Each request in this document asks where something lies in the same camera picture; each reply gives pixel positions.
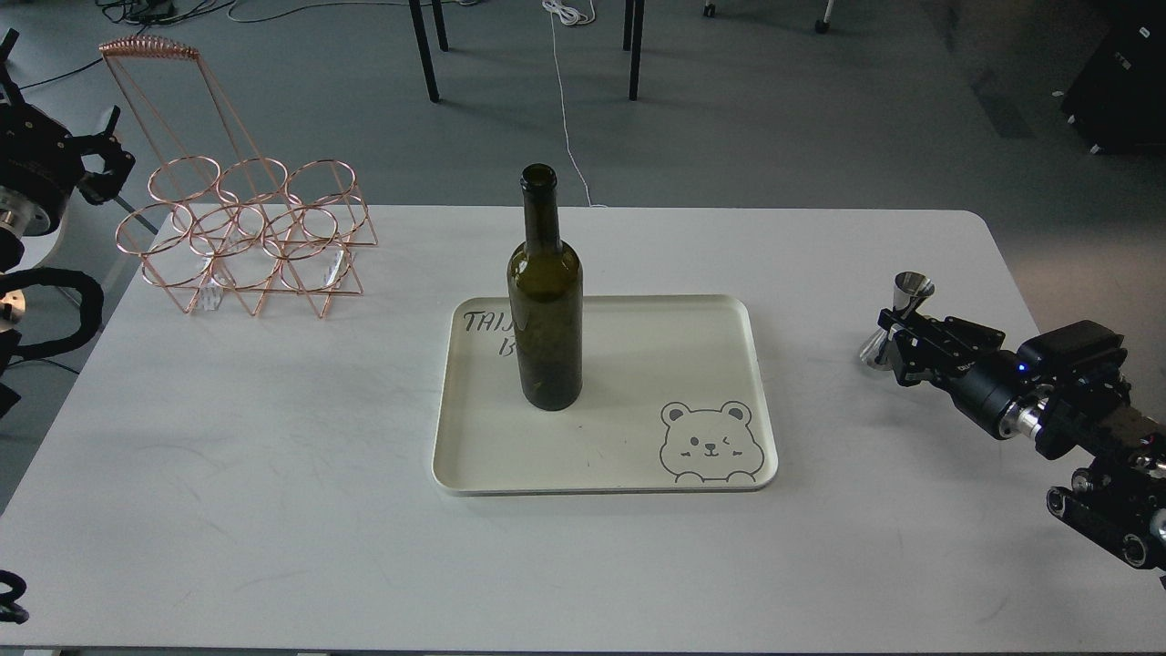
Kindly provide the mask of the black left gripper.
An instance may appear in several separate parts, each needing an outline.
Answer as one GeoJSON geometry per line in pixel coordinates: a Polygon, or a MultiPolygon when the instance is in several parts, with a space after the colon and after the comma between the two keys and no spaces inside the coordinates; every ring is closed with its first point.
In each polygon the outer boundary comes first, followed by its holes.
{"type": "Polygon", "coordinates": [[[8,75],[7,56],[3,55],[1,209],[5,235],[45,237],[59,230],[77,182],[77,190],[91,205],[104,204],[120,195],[135,165],[133,154],[124,149],[115,134],[120,117],[120,107],[108,108],[101,131],[90,136],[73,136],[71,150],[69,131],[26,103],[8,75]],[[79,157],[99,158],[101,170],[83,168],[82,172],[79,157]]]}

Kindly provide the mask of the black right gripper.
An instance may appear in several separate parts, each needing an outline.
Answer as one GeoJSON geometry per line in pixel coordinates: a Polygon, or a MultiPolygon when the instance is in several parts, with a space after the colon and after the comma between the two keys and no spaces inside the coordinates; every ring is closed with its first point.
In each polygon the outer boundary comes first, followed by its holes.
{"type": "Polygon", "coordinates": [[[1124,337],[1094,320],[1033,337],[1017,352],[1000,350],[1005,334],[998,329],[955,316],[881,310],[878,325],[892,332],[888,362],[899,385],[944,390],[998,440],[1065,440],[1055,421],[1103,419],[1130,400],[1121,374],[1124,337]],[[961,374],[967,358],[976,360],[961,374]]]}

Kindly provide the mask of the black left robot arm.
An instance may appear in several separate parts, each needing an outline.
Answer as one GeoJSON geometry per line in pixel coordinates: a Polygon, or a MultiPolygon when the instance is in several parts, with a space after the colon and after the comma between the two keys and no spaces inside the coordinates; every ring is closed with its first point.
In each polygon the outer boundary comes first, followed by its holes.
{"type": "Polygon", "coordinates": [[[76,192],[92,205],[115,199],[136,165],[115,134],[119,108],[108,112],[101,131],[77,136],[26,100],[24,91],[12,79],[8,59],[3,52],[3,371],[73,352],[97,336],[105,304],[100,283],[66,267],[22,266],[26,241],[55,235],[76,192]],[[17,329],[26,296],[30,288],[47,287],[70,288],[79,296],[77,325],[66,336],[29,343],[17,329]]]}

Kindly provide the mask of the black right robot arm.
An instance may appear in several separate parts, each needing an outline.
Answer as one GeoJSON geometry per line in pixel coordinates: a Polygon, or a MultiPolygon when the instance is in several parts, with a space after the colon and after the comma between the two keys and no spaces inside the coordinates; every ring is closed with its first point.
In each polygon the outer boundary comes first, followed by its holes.
{"type": "Polygon", "coordinates": [[[1047,460],[1093,460],[1047,491],[1049,514],[1135,569],[1163,569],[1163,423],[1138,411],[1123,336],[1079,320],[1010,352],[1000,331],[958,317],[881,310],[885,360],[902,386],[929,383],[996,440],[1024,436],[1047,460]]]}

